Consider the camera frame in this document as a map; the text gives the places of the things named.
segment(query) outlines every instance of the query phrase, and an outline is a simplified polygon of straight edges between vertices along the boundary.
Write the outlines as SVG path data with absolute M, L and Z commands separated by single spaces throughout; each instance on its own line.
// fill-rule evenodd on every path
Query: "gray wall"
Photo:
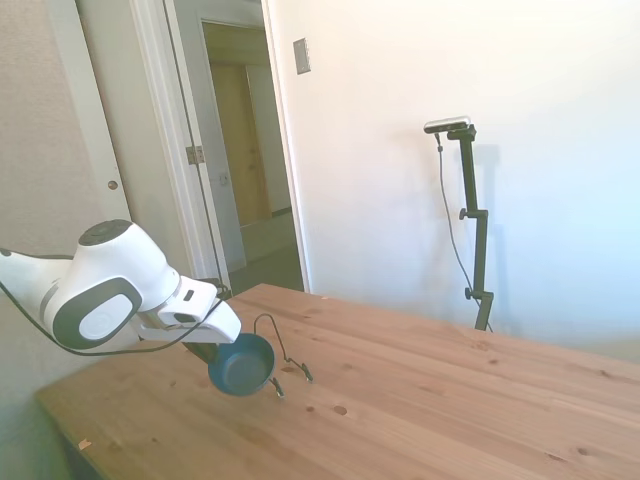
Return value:
M 47 6 L 0 0 L 0 245 L 72 254 L 105 219 Z M 69 477 L 33 393 L 87 361 L 48 343 L 0 295 L 0 476 Z

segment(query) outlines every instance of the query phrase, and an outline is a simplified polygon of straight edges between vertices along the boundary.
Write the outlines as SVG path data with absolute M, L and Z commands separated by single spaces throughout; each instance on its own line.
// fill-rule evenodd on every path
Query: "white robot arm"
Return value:
M 91 227 L 73 258 L 0 249 L 0 284 L 72 350 L 102 345 L 129 321 L 140 337 L 169 342 L 232 343 L 241 328 L 214 285 L 179 275 L 153 240 L 126 220 Z

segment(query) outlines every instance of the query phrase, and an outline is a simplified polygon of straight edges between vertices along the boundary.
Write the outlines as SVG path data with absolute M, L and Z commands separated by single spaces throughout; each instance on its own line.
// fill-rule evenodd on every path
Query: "wood grain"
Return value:
M 176 346 L 41 391 L 105 478 L 640 478 L 639 366 L 267 285 L 231 304 L 316 381 L 279 356 L 284 399 L 233 398 Z

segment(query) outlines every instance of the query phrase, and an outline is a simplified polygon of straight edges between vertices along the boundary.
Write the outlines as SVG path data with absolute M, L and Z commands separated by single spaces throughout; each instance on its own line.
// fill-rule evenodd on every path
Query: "wood knot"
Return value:
M 551 460 L 555 460 L 556 462 L 566 462 L 564 458 L 554 455 L 553 453 L 545 452 L 545 455 L 549 457 Z

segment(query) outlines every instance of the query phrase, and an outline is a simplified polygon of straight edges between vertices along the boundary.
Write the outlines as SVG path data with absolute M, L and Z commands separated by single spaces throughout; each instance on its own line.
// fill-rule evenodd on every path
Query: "black metal pole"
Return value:
M 464 179 L 464 193 L 467 208 L 460 211 L 460 220 L 465 217 L 476 220 L 476 246 L 473 268 L 473 290 L 465 289 L 465 296 L 474 298 L 479 302 L 478 316 L 475 328 L 486 330 L 493 303 L 493 293 L 484 291 L 484 277 L 487 263 L 487 234 L 489 223 L 489 211 L 478 210 L 478 198 L 476 195 L 476 177 L 473 166 L 473 146 L 476 138 L 476 129 L 469 125 L 465 129 L 454 130 L 447 134 L 449 140 L 460 142 L 460 155 L 462 157 L 462 177 Z

